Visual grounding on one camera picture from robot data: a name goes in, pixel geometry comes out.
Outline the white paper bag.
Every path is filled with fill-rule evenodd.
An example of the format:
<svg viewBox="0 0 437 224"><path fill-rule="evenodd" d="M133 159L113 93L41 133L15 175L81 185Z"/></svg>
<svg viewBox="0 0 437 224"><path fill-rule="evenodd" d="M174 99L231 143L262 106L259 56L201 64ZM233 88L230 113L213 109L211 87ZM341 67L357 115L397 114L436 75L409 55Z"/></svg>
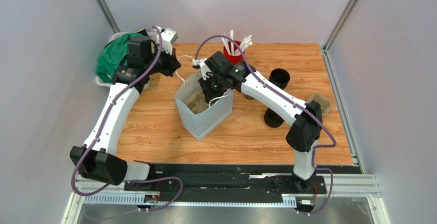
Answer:
<svg viewBox="0 0 437 224"><path fill-rule="evenodd" d="M206 101L198 83L202 79L200 71L183 80L174 95L183 127L197 140L203 140L232 113L233 90L220 94L218 99Z"/></svg>

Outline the stack of black cups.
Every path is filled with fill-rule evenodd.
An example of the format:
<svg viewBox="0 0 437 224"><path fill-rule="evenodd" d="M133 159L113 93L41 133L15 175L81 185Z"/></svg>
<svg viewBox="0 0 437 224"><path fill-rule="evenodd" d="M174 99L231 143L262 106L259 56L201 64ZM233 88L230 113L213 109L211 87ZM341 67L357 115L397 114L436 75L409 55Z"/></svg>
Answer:
<svg viewBox="0 0 437 224"><path fill-rule="evenodd" d="M272 84L284 90L290 81L290 74L287 70L282 68L273 69L270 73L269 79Z"/></svg>

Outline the stack of black lids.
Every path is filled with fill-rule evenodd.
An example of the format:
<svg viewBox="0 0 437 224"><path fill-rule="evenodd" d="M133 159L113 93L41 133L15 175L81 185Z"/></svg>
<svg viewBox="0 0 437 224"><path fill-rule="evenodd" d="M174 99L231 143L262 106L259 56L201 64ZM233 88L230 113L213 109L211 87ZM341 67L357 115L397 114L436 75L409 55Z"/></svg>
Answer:
<svg viewBox="0 0 437 224"><path fill-rule="evenodd" d="M284 120L273 110L268 108L264 114L264 122L271 128L278 128L283 124Z"/></svg>

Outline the single cardboard cup carrier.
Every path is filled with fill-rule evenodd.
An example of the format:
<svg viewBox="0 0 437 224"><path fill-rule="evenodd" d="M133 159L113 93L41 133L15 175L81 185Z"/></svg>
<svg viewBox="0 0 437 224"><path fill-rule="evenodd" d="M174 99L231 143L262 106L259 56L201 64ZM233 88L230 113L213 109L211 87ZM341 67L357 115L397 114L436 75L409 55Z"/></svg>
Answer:
<svg viewBox="0 0 437 224"><path fill-rule="evenodd" d="M186 106L193 114L200 114L210 108L202 91L192 94L186 101Z"/></svg>

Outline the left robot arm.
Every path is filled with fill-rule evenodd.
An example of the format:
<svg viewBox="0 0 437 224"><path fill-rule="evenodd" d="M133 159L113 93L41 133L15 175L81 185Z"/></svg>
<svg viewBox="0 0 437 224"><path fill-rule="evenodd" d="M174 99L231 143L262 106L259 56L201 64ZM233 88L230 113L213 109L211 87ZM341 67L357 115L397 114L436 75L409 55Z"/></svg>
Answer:
<svg viewBox="0 0 437 224"><path fill-rule="evenodd" d="M181 67L173 47L177 38L176 33L165 30L161 35L137 36L128 42L128 53L113 74L108 99L95 127L81 147L74 146L70 151L75 165L73 179L80 175L119 185L148 178L148 163L125 161L115 154L128 114L150 76L173 76Z"/></svg>

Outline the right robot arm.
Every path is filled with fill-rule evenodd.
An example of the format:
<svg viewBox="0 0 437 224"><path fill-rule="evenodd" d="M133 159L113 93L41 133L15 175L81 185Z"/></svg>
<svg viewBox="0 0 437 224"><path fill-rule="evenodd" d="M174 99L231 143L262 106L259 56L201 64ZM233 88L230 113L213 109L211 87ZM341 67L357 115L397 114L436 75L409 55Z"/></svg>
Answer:
<svg viewBox="0 0 437 224"><path fill-rule="evenodd" d="M237 90L260 101L289 125L285 139L294 150L292 185L299 192L312 190L315 179L313 152L322 125L320 104L307 103L288 94L245 61L233 65L219 51L209 58L194 59L192 64L202 75L198 83L207 102L229 89Z"/></svg>

